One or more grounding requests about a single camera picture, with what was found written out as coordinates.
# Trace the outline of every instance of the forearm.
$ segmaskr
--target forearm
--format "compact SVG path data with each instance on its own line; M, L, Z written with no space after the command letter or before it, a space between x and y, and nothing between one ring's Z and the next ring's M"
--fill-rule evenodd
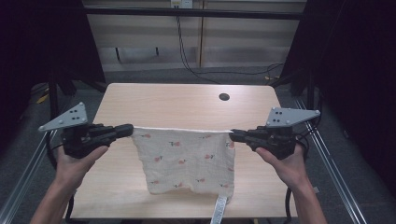
M31 224L61 223L64 211L73 193L72 190L65 189L54 181L37 207Z
M298 187L293 188L292 192L300 223L327 223L321 210L317 195L308 178Z

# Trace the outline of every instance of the table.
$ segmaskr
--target table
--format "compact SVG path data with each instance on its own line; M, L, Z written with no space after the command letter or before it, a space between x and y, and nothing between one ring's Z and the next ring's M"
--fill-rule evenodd
M219 98L230 96L228 101ZM266 86L110 84L94 123L194 130L255 129L279 106ZM284 217L286 185L273 167L235 143L235 189L224 218ZM151 195L130 137L112 143L87 173L72 218L211 218L217 195L187 189ZM290 202L295 217L294 201Z

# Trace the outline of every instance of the patterned cloth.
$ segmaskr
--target patterned cloth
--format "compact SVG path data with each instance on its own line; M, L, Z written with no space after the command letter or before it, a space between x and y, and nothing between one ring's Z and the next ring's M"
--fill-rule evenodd
M230 131L134 127L132 138L153 194L189 188L233 197L235 149Z

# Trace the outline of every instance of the black metal bar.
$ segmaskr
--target black metal bar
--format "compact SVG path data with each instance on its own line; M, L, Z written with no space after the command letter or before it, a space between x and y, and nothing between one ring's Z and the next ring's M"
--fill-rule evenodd
M326 17L326 15L307 15L300 12L235 11L189 8L158 7L38 7L36 11L52 13L84 13L98 15L140 15L140 16L179 16L213 17L241 19L295 20L306 17Z

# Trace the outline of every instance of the gray carpet floor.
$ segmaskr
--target gray carpet floor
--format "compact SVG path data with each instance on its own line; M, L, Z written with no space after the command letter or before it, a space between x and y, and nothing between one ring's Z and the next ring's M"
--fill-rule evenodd
M279 75L279 69L280 67L271 71L271 78ZM107 84L114 82L215 84L217 82L220 84L242 85L266 85L273 80L268 79L268 73L264 73L265 68L262 67L207 68L199 71L217 73L194 75L186 69L113 72L106 74L106 80ZM104 95L83 83L76 82L76 85L78 91L74 97L62 96L60 93L60 105L64 105L64 108L69 108L78 102L84 102L87 106L89 118L93 119ZM295 108L294 97L290 95L289 88L289 85L276 88L276 95L282 107ZM37 145L42 139L43 134L39 133L37 128L49 121L49 101L47 100L39 105L35 103L40 94L32 95L31 103L21 118L19 130L14 139L9 145L3 146L7 150L3 150L4 152L0 158L0 169L2 171L0 173L0 207L5 205L11 192L17 186L28 162L35 153ZM340 173L358 202L367 223L396 223L395 199L390 196L381 179L361 157L359 149L353 140L345 138L343 125L332 110L327 107L326 101L323 103L322 118L318 129ZM304 125L296 127L297 132L302 132L303 130ZM55 145L57 142L59 142L59 139L55 137L52 144ZM354 223L312 141L310 142L310 148L307 172L313 185L320 189L318 198L328 222ZM29 222L35 208L54 177L55 173L47 158L40 161L38 165L37 172L34 174L32 181L28 183L28 189L21 200L21 204L17 204L18 209L15 216L13 216L12 223ZM284 218L268 217L260 219L260 223L283 223L283 221ZM96 219L91 220L90 223L121 223L121 220Z

